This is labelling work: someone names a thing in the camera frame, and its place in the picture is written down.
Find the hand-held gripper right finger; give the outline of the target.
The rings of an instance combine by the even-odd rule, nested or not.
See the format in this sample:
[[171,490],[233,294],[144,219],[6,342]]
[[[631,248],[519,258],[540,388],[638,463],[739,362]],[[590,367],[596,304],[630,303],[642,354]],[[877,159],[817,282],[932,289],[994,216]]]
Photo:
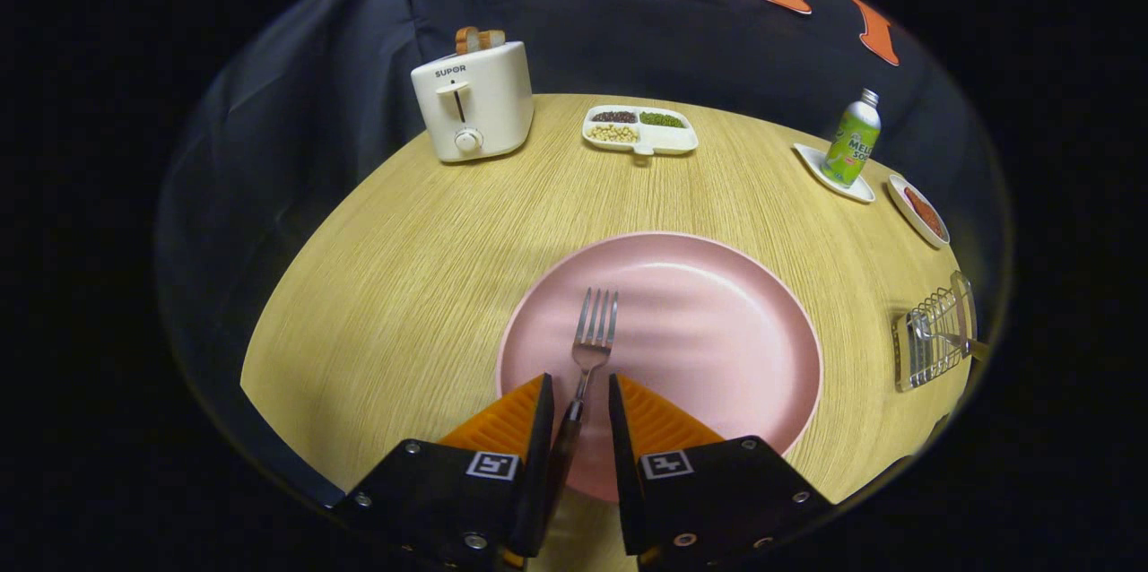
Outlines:
[[623,546],[639,569],[748,569],[835,504],[760,436],[722,438],[619,373],[608,381]]

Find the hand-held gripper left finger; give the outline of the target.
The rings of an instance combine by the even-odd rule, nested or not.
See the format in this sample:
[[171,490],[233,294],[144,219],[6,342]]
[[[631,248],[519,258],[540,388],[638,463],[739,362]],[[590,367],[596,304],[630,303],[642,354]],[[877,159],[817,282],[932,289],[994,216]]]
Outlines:
[[550,374],[436,441],[402,438],[333,507],[387,571],[523,571],[546,530]]

